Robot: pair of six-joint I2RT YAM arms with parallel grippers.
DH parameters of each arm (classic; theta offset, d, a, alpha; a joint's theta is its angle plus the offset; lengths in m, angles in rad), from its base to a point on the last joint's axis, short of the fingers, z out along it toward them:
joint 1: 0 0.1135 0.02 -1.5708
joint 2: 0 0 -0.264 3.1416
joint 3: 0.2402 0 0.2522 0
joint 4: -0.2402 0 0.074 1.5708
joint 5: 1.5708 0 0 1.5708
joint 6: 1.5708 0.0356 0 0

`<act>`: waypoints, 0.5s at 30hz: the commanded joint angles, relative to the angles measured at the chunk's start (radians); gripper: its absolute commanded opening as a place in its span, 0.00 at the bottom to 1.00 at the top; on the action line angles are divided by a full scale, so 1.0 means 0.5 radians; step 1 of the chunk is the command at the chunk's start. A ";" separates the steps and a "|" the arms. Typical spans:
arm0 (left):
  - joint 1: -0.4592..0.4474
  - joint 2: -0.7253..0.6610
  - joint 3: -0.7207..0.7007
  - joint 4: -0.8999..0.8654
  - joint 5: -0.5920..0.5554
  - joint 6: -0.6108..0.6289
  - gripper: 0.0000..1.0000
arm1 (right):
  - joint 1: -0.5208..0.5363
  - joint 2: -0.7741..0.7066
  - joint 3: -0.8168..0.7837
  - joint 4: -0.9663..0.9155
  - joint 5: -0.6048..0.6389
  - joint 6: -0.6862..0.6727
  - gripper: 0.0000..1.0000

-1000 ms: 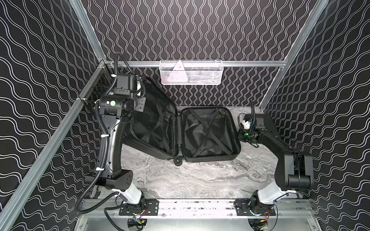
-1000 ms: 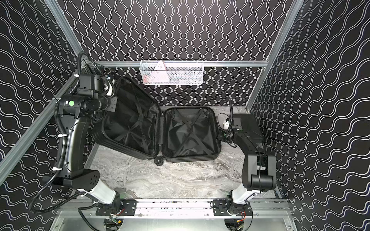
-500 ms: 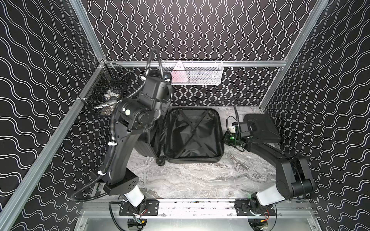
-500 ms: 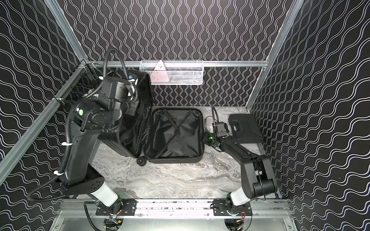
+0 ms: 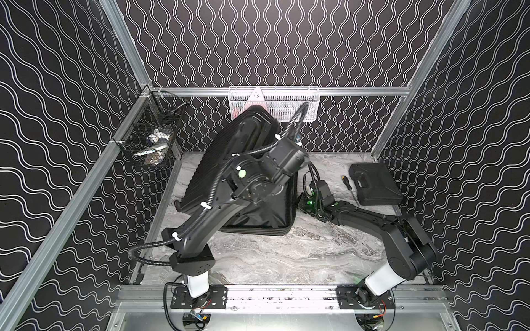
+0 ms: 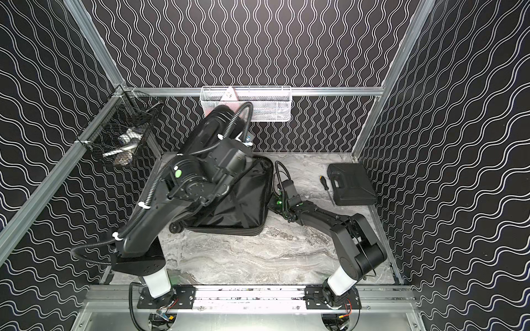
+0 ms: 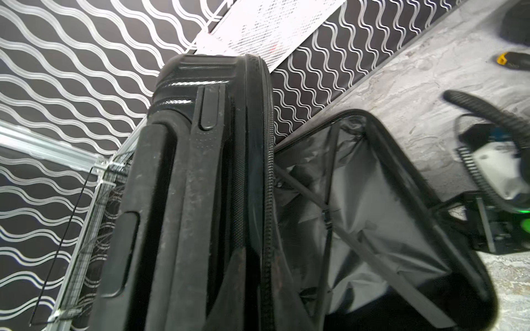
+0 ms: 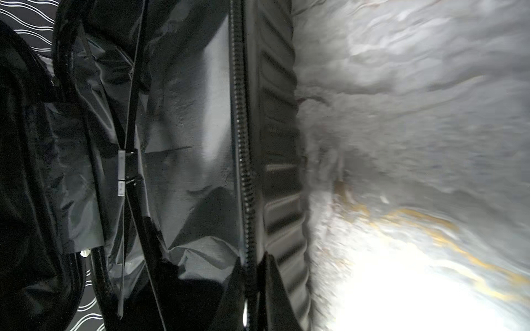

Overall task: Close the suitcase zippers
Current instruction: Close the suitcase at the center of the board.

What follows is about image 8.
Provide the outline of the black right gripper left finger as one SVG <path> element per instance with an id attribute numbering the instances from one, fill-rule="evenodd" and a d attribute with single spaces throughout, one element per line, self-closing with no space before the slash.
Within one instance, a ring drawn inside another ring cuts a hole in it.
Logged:
<path id="1" fill-rule="evenodd" d="M 237 259 L 208 330 L 244 330 L 245 300 L 244 268 L 240 259 Z"/>

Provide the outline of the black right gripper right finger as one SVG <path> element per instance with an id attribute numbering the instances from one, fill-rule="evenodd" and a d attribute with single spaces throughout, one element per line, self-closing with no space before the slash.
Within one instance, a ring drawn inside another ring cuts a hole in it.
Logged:
<path id="1" fill-rule="evenodd" d="M 258 330 L 302 330 L 273 255 L 266 253 L 258 267 Z"/>

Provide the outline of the black ribbed hard-shell suitcase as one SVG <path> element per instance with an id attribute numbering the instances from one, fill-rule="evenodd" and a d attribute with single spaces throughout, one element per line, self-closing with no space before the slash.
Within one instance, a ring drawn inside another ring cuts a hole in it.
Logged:
<path id="1" fill-rule="evenodd" d="M 1 329 L 244 330 L 311 296 L 291 1 L 1 3 Z"/>

